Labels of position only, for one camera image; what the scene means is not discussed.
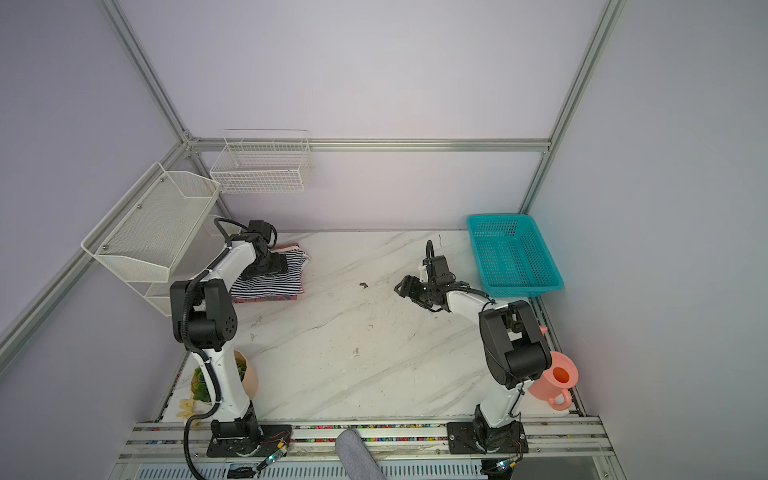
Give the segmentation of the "grey foam microphone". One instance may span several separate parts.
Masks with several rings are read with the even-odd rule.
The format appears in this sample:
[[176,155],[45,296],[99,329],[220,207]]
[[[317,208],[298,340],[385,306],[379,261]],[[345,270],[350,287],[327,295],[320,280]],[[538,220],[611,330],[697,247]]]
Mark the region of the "grey foam microphone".
[[347,429],[340,433],[335,441],[335,452],[351,480],[386,479],[356,430]]

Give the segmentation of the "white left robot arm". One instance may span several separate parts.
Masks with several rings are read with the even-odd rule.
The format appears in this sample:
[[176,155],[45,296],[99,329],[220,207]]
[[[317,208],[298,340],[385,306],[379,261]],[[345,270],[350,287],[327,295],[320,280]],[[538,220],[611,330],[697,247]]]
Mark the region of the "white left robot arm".
[[185,459],[192,455],[189,437],[193,424],[211,421],[207,454],[211,457],[278,458],[288,450],[291,427],[267,434],[259,424],[247,395],[230,341],[238,319],[230,289],[247,266],[259,258],[251,242],[229,240],[201,272],[170,287],[173,333],[197,361],[211,407],[185,421],[182,445]]

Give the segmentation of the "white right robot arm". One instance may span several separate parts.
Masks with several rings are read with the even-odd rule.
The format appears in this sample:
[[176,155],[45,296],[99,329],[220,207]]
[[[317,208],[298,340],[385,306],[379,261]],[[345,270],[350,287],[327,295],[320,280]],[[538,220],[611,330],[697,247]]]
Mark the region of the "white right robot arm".
[[395,293],[432,312],[459,314],[478,326],[483,356],[495,385],[475,407],[469,422],[447,424],[452,454],[510,454],[529,451],[521,402],[552,366],[552,354],[536,315],[525,300],[502,304],[464,282],[438,286],[404,277]]

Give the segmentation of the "red white striped tank top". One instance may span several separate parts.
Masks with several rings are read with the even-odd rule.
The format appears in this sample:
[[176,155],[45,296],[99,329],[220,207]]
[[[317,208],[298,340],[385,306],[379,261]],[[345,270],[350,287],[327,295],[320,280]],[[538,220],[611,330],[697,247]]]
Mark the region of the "red white striped tank top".
[[276,245],[271,248],[272,253],[287,254],[288,252],[301,251],[301,246],[298,243],[288,243]]

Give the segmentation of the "yellow toy on floor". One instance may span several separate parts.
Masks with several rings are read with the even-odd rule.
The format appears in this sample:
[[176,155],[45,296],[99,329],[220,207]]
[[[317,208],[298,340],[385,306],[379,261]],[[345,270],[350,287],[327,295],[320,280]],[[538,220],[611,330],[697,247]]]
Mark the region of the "yellow toy on floor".
[[199,420],[195,419],[195,416],[201,414],[202,412],[197,409],[197,401],[192,394],[179,401],[176,417],[183,423],[192,420],[192,427],[196,427],[199,424]]

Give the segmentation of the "teal plastic basket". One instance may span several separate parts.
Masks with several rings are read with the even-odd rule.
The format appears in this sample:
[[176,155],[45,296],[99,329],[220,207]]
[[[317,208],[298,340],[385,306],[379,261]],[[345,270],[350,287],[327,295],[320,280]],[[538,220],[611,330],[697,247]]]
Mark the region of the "teal plastic basket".
[[564,282],[534,219],[520,214],[472,215],[470,243],[483,290],[493,297],[538,297]]

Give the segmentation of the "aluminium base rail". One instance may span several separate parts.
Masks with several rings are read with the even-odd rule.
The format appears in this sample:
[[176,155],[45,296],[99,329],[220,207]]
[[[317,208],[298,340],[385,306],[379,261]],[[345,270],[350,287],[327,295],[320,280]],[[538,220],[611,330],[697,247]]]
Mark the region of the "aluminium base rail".
[[533,418],[482,449],[462,419],[268,422],[254,453],[226,452],[205,426],[139,423],[113,479],[623,479],[596,417]]

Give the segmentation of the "pink watering can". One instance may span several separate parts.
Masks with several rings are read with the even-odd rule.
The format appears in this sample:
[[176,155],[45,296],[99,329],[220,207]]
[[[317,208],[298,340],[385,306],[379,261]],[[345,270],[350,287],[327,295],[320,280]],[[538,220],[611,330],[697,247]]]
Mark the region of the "pink watering can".
[[578,383],[578,368],[568,356],[552,352],[546,340],[548,328],[540,326],[539,329],[544,339],[543,345],[550,353],[551,365],[531,384],[527,393],[546,402],[555,411],[567,411],[573,405],[570,390]]

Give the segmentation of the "green potted plant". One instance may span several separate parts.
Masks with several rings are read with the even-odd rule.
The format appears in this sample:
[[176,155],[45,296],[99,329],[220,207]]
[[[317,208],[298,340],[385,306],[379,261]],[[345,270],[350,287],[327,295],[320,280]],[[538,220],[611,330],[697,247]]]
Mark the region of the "green potted plant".
[[[235,363],[238,368],[239,377],[243,389],[246,395],[253,399],[256,396],[258,390],[258,378],[255,369],[251,366],[248,359],[238,350],[234,351]],[[192,399],[203,403],[210,404],[210,394],[208,393],[205,377],[200,367],[197,367],[194,371],[190,389]]]

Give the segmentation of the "white mesh wall shelf lower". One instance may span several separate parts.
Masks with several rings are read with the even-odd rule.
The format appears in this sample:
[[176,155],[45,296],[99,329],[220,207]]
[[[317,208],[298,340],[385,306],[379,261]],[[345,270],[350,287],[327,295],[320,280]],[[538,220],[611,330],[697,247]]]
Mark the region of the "white mesh wall shelf lower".
[[180,280],[189,280],[199,274],[224,249],[224,237],[216,226],[217,215],[208,215],[195,234],[178,265],[165,282],[152,283],[143,295],[153,307],[166,317],[171,316],[170,288]]

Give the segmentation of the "white mesh wall shelf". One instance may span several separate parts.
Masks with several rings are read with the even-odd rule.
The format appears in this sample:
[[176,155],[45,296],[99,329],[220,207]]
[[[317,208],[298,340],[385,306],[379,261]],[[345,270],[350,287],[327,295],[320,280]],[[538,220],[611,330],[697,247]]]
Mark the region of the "white mesh wall shelf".
[[170,279],[218,200],[220,184],[154,163],[81,242],[125,283]]
[[180,280],[189,280],[199,274],[224,249],[224,237],[216,226],[217,215],[208,215],[195,234],[178,265],[165,282],[152,283],[143,295],[153,307],[166,317],[171,316],[170,288]]

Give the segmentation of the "white mesh wall shelf upper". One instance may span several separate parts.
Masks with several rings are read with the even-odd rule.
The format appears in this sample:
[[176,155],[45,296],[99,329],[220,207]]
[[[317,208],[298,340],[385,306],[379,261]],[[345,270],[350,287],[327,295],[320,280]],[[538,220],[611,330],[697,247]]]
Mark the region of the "white mesh wall shelf upper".
[[218,200],[220,184],[154,163],[81,242],[125,283],[170,279]]

